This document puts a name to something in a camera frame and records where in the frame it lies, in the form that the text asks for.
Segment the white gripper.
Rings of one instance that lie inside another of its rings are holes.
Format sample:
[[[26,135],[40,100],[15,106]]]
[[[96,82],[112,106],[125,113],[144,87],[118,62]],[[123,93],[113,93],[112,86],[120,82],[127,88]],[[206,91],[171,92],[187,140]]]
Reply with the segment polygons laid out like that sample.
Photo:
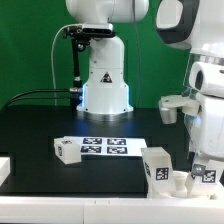
[[[224,99],[196,94],[199,110],[196,116],[186,116],[186,128],[193,151],[201,158],[224,161]],[[204,174],[204,166],[194,163],[191,173]]]

